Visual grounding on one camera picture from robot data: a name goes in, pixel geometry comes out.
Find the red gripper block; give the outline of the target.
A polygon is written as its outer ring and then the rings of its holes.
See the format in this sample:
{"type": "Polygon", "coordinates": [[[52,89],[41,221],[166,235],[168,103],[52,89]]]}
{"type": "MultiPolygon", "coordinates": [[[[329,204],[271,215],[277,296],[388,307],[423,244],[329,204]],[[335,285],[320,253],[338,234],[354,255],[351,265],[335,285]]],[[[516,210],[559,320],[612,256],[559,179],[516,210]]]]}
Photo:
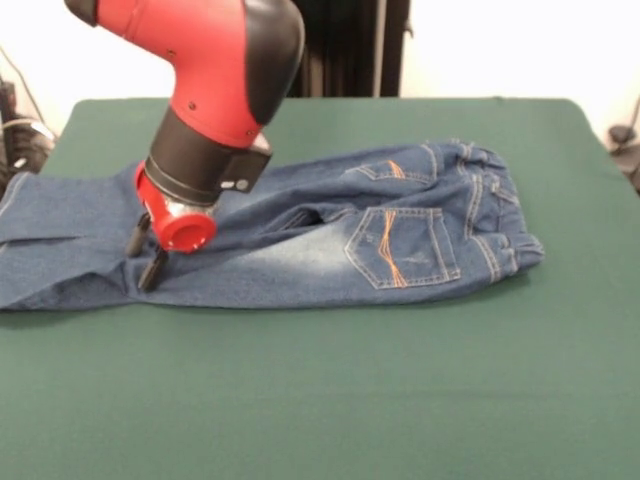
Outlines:
{"type": "Polygon", "coordinates": [[[151,292],[169,259],[168,252],[190,254],[200,250],[214,238],[217,225],[212,217],[213,207],[188,205],[166,196],[147,177],[143,163],[136,168],[134,185],[144,212],[129,238],[125,254],[139,256],[147,234],[155,235],[158,245],[155,256],[138,281],[140,291],[151,292]]]}

